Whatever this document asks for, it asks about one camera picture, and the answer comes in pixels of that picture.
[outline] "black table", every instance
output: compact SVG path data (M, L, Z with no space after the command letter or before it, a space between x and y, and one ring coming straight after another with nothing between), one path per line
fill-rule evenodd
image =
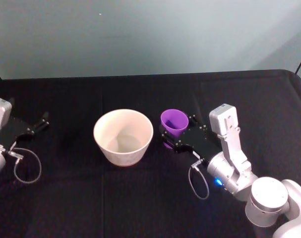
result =
M207 120L222 103L236 106L254 173L301 185L301 79L289 71L4 80L0 97L16 99L12 116L33 123L49 111L51 122L19 145L39 155L40 181L15 181L11 159L0 173L0 238L254 237L244 203L205 171L210 198L194 196L194 158L167 150L157 130L168 108ZM118 108L144 113L155 129L143 159L128 168L109 163L93 138L97 119ZM28 156L24 163L37 168Z

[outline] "plastic cup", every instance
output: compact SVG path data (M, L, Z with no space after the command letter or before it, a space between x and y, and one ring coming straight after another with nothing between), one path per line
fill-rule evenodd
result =
M151 121L142 113L118 109L98 119L93 135L105 157L114 165L130 166L141 160L153 137Z
M179 137L188 127L189 119L187 115L177 109L168 109L161 113L161 125L173 136Z

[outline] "white bowl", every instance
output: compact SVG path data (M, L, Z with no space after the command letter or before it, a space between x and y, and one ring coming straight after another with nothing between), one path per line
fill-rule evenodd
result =
M118 166L130 166L140 161L153 134L148 117L131 109L104 114L93 130L94 139L105 157Z

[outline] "blue light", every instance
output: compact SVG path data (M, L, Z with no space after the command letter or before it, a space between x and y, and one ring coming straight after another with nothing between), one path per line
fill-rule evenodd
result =
M220 181L218 178L215 179L215 183L219 186L222 186L222 181Z

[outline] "purple cup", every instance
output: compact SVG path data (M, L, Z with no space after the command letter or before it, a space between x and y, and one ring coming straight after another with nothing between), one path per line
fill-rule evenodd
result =
M161 125L173 136L179 137L188 127L188 116L177 109L168 109L161 113Z

